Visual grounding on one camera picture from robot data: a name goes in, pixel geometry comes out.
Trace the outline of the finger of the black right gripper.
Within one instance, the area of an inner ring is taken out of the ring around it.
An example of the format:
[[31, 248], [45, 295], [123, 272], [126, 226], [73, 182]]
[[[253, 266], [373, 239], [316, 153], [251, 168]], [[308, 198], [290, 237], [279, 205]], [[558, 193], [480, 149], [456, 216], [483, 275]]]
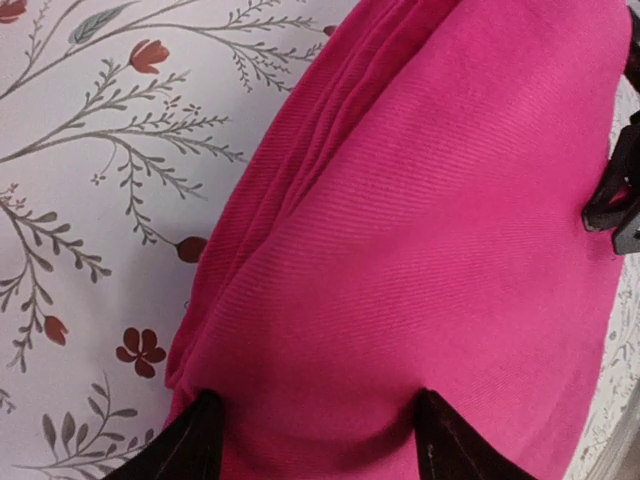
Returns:
[[622, 220], [612, 236], [616, 255], [624, 256], [640, 252], [639, 224], [640, 215], [638, 209], [631, 211]]
[[588, 232], [617, 228], [639, 198], [639, 112], [623, 127], [611, 158], [582, 211]]

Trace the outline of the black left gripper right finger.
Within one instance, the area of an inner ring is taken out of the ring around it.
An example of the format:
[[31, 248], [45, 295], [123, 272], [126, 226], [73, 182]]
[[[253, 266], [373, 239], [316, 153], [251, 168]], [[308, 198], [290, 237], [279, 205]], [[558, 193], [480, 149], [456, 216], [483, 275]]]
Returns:
[[419, 392], [414, 432], [422, 480], [533, 480], [494, 449], [444, 398]]

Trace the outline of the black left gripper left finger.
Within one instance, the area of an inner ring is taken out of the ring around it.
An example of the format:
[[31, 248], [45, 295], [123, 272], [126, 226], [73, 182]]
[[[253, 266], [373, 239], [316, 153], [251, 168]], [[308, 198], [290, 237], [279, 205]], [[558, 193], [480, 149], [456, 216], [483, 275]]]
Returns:
[[204, 391], [143, 451], [105, 480], [218, 480], [224, 421], [222, 399]]

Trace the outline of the pink garment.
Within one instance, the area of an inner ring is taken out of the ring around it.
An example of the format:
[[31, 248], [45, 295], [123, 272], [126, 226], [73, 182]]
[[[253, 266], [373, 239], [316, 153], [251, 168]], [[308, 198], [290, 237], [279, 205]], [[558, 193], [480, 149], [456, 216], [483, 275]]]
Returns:
[[272, 123], [198, 265], [166, 380], [226, 410], [225, 479], [415, 479], [439, 393], [560, 479], [622, 261], [608, 160], [622, 1], [362, 1]]

